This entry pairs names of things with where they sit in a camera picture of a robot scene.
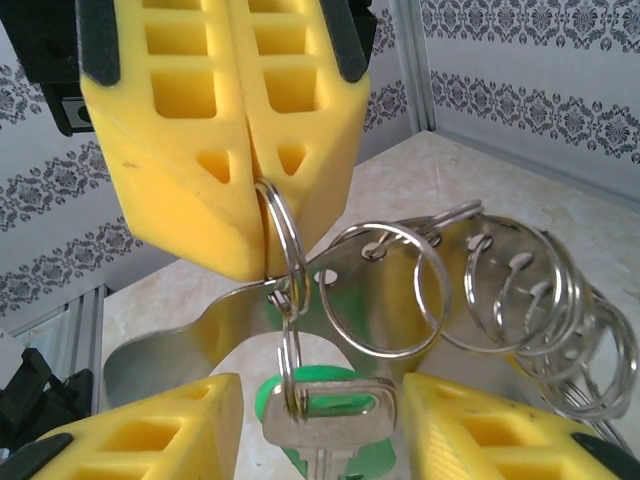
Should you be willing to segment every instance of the damask wallpaper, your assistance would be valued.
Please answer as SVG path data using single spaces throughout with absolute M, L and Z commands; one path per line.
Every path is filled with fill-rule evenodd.
M 359 161 L 413 134 L 393 14 L 379 28 Z M 174 258 L 127 229 L 93 134 L 62 136 L 0 26 L 0 327 L 11 331 L 106 283 L 117 290 Z
M 421 0 L 439 129 L 640 205 L 640 0 Z

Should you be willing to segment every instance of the marble surface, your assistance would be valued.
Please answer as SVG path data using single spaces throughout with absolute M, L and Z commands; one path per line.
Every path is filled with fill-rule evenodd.
M 421 133 L 356 167 L 344 215 L 311 252 L 343 228 L 364 220 L 435 214 L 481 199 L 487 211 L 552 231 L 577 265 L 633 323 L 640 337 L 640 216 L 531 174 L 431 133 Z M 186 261 L 177 261 L 105 300 L 103 362 L 120 344 L 153 331 L 187 325 L 220 295 L 239 285 Z M 241 345 L 215 370 L 237 371 L 245 393 L 245 420 L 236 479 L 300 478 L 279 449 L 261 437 L 253 413 L 258 385 L 277 370 L 277 338 Z M 305 361 L 346 365 L 327 341 L 303 337 Z M 603 375 L 614 359 L 599 355 Z M 628 442 L 640 446 L 640 401 L 623 422 Z

